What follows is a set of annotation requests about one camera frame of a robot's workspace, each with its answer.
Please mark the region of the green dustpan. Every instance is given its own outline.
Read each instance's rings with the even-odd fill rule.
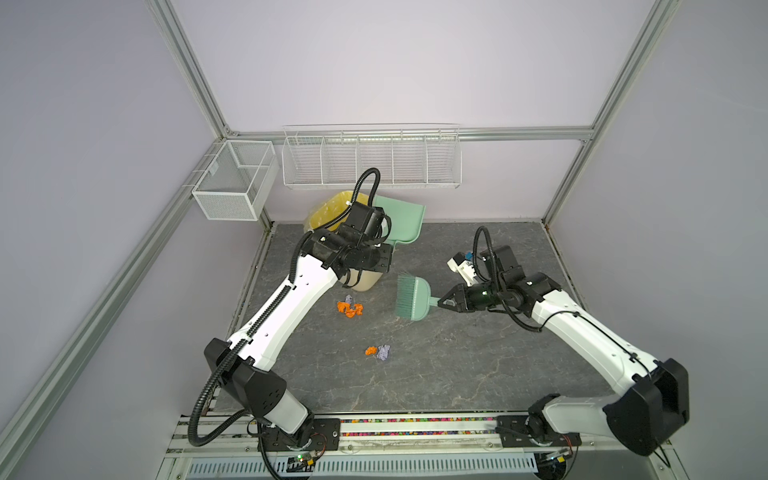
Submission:
[[[424,220],[424,205],[376,195],[373,198],[373,206],[383,208],[384,212],[392,219],[392,231],[385,243],[390,245],[411,243],[419,238]]]
[[[402,318],[421,320],[429,313],[429,307],[437,306],[437,302],[440,300],[431,295],[429,283],[420,276],[405,273],[399,275],[397,277],[395,314]]]

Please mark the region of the white vent cover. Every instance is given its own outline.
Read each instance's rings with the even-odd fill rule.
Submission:
[[[279,169],[272,142],[227,140],[192,194],[210,220],[259,220]]]
[[[283,146],[283,181],[293,189],[351,187],[371,167],[380,188],[458,187],[458,128],[289,134]]]
[[[249,458],[196,458],[187,479],[269,478],[258,454]],[[277,472],[286,478],[306,473],[286,473],[287,455],[270,455]],[[454,455],[327,455],[317,462],[312,477],[339,478],[364,475],[412,478],[433,475],[536,473],[532,453],[493,452]]]

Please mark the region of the red wire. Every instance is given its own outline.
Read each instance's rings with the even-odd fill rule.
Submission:
[[[568,450],[570,450],[571,451],[571,455],[573,455],[574,454],[574,447],[573,447],[573,445],[571,445],[571,439],[568,438],[568,435],[563,435],[563,438],[568,443]]]
[[[328,437],[326,437],[326,436],[325,436],[324,434],[322,434],[322,433],[318,433],[318,432],[315,432],[315,433],[313,433],[312,435],[310,435],[310,438],[312,438],[312,437],[313,437],[313,436],[315,436],[315,435],[319,435],[319,436],[323,437],[323,451],[322,451],[322,452],[320,452],[320,455],[318,455],[318,456],[317,456],[317,458],[315,458],[315,460],[317,460],[318,458],[320,458],[320,457],[322,457],[322,456],[323,456],[323,453],[325,453],[325,452],[326,452],[326,445],[328,444]]]

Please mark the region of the white wire basket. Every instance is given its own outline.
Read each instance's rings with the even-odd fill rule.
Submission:
[[[283,182],[288,188],[351,187],[371,167],[381,171],[379,188],[456,188],[462,182],[458,128],[286,136]]]
[[[271,141],[227,140],[192,194],[210,220],[259,220],[279,169]]]

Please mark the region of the black cable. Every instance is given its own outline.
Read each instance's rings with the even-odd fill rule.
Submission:
[[[493,244],[491,242],[491,234],[488,232],[488,228],[485,225],[481,225],[475,230],[475,239],[472,241],[472,267],[475,268],[475,274],[481,278],[481,280],[488,282],[478,268],[478,241],[480,240],[480,233],[485,236],[485,246],[488,248],[488,259],[491,263],[489,273],[491,274],[492,282],[496,285],[496,288],[500,290],[498,274],[496,272],[496,253],[493,251]]]
[[[547,325],[547,322],[549,321],[550,318],[552,318],[555,315],[560,315],[561,313],[572,313],[573,316],[581,316],[581,312],[571,311],[571,310],[560,310],[559,312],[552,313],[550,316],[548,316],[547,319],[544,321],[544,323],[542,323],[541,326],[538,327],[538,331],[541,332],[544,329],[545,325]]]
[[[357,280],[355,280],[355,283],[352,285],[349,285],[349,281],[352,279],[352,271],[348,268],[346,269],[346,280],[344,280],[344,283],[342,283],[342,288],[352,288],[353,286],[357,286],[358,283],[360,283],[360,279],[362,278],[362,272],[360,270],[355,270],[357,272]]]
[[[299,243],[296,245],[296,248],[293,250],[293,255],[291,256],[290,260],[290,270],[288,273],[288,281],[293,283],[293,281],[296,279],[296,269],[299,262],[299,256],[301,254],[301,247],[304,245],[304,242],[306,242],[306,239],[308,239],[312,235],[312,231],[304,233],[302,235],[301,239],[299,240]],[[253,337],[253,334],[256,333],[256,331],[263,325],[264,322],[266,322],[266,319],[269,318],[269,316],[272,314],[272,312],[277,308],[278,305],[280,305],[280,302],[283,301],[283,299],[288,295],[288,292],[291,291],[290,286],[284,286],[283,289],[280,291],[280,293],[275,297],[275,300],[270,303],[270,305],[264,310],[264,312],[259,315],[259,319],[254,322],[254,324],[248,329],[247,335],[250,337]],[[247,410],[242,409],[232,415],[230,418],[226,419],[221,425],[216,427],[211,433],[204,436],[199,436],[197,434],[197,427],[200,424],[200,417],[203,415],[203,410],[205,409],[205,405],[208,403],[208,400],[213,395],[214,390],[216,389],[216,386],[219,384],[219,380],[221,379],[222,374],[229,370],[232,365],[234,364],[235,360],[237,359],[237,354],[245,347],[247,344],[247,340],[242,339],[239,341],[233,349],[231,349],[227,356],[224,357],[224,359],[219,363],[219,365],[216,367],[216,369],[210,374],[210,377],[208,377],[208,381],[205,383],[205,386],[203,387],[203,390],[200,392],[200,395],[197,397],[197,401],[194,404],[194,407],[192,408],[192,413],[190,414],[190,422],[189,426],[187,427],[187,439],[189,440],[189,443],[192,446],[195,447],[201,447],[203,445],[206,445],[211,440],[215,439],[217,436],[221,435],[221,432],[226,430],[230,425],[232,425],[238,418],[245,415],[247,413]]]
[[[515,313],[509,309],[509,305],[507,305],[507,303],[504,300],[502,300],[502,306],[504,307],[504,311],[507,313],[507,315],[509,315],[509,318],[511,318],[515,323],[517,323],[520,326],[520,328],[522,328],[523,330],[527,330],[529,332],[536,332],[536,333],[541,332],[541,329],[539,327],[528,325],[527,323],[520,320],[518,316],[515,315]]]
[[[378,245],[380,243],[386,242],[386,239],[389,238],[389,234],[392,232],[392,219],[389,218],[389,215],[387,214],[384,214],[384,218],[386,220],[386,228],[387,228],[386,235],[384,235],[383,237],[377,237],[377,238],[372,238],[371,240],[367,240],[366,243],[368,245]],[[379,226],[377,235],[381,235],[381,233],[382,233],[382,228],[381,226]]]
[[[277,470],[272,466],[272,462],[270,462],[269,458],[266,456],[266,448],[264,448],[264,437],[261,436],[261,424],[256,424],[256,432],[259,434],[259,452],[261,453],[261,459],[264,462],[264,466],[266,467],[266,470],[270,473],[272,478],[275,480],[283,480],[283,477],[280,476],[279,473],[277,473]]]
[[[561,478],[560,480],[565,480],[565,477],[567,477],[568,474],[571,473],[571,470],[574,469],[574,465],[576,465],[576,457],[578,457],[578,447],[579,445],[576,445],[576,452],[574,453],[574,459],[571,460],[571,466],[568,467],[568,471],[565,472],[565,475],[563,475],[563,478]]]
[[[625,349],[623,345],[621,345],[619,342],[617,342],[617,341],[614,339],[614,337],[612,337],[612,336],[608,335],[606,332],[604,332],[604,331],[603,331],[603,329],[602,329],[602,328],[600,328],[599,326],[597,326],[597,325],[595,325],[594,323],[592,323],[592,322],[591,322],[591,321],[590,321],[590,320],[589,320],[589,319],[588,319],[586,316],[582,316],[581,318],[582,318],[582,319],[584,319],[584,320],[585,320],[587,323],[589,323],[590,325],[592,325],[592,326],[593,326],[595,329],[597,329],[597,330],[598,330],[598,332],[600,332],[600,333],[602,333],[603,335],[605,335],[606,337],[608,337],[608,339],[609,339],[611,342],[615,343],[615,344],[616,344],[616,346],[618,346],[620,349],[622,349],[622,350],[624,351],[624,353],[626,353],[627,355],[629,355],[629,360],[630,360],[631,362],[637,362],[637,363],[640,363],[640,365],[641,365],[641,366],[642,366],[642,367],[645,369],[645,371],[647,372],[647,374],[648,374],[648,379],[649,379],[649,380],[650,380],[650,379],[652,379],[652,378],[650,377],[650,370],[648,369],[648,367],[646,367],[646,366],[645,366],[645,364],[643,364],[643,363],[640,361],[640,359],[637,357],[637,354],[636,354],[636,353],[630,353],[630,351],[629,351],[629,350],[627,350],[627,349]]]
[[[254,424],[254,423],[258,424],[259,422],[256,422],[256,421],[252,420],[252,421],[248,422],[248,425],[245,425],[245,433],[247,433],[248,435],[250,435],[250,436],[252,436],[252,437],[258,437],[258,436],[259,436],[259,434],[258,434],[258,433],[255,433],[255,434],[254,434],[254,433],[251,433],[251,432],[250,432],[250,426],[251,426],[252,424]]]
[[[661,458],[661,455],[659,455],[659,452],[658,452],[659,450],[661,450],[661,453],[664,454],[664,458]],[[661,460],[661,463],[663,463],[664,466],[666,466],[667,468],[672,468],[670,458],[667,457],[667,453],[664,451],[664,449],[661,448],[661,445],[659,445],[658,449],[654,450],[654,455],[656,455],[659,458],[659,460]]]
[[[320,225],[317,227],[320,228],[329,228],[333,225],[336,225],[338,222],[344,219],[347,215],[349,215],[349,212],[352,209],[352,204],[354,204],[357,201],[357,195],[360,193],[360,189],[362,188],[362,183],[366,181],[366,178],[373,175],[373,188],[371,188],[371,193],[368,195],[368,206],[373,207],[373,197],[376,195],[376,191],[379,189],[379,182],[381,181],[381,172],[378,168],[372,167],[368,170],[364,171],[362,175],[360,175],[360,178],[357,179],[357,183],[355,184],[355,189],[352,190],[352,199],[349,201],[349,205],[344,209],[342,213],[340,213],[336,218],[331,220],[330,222],[324,223],[323,225]]]

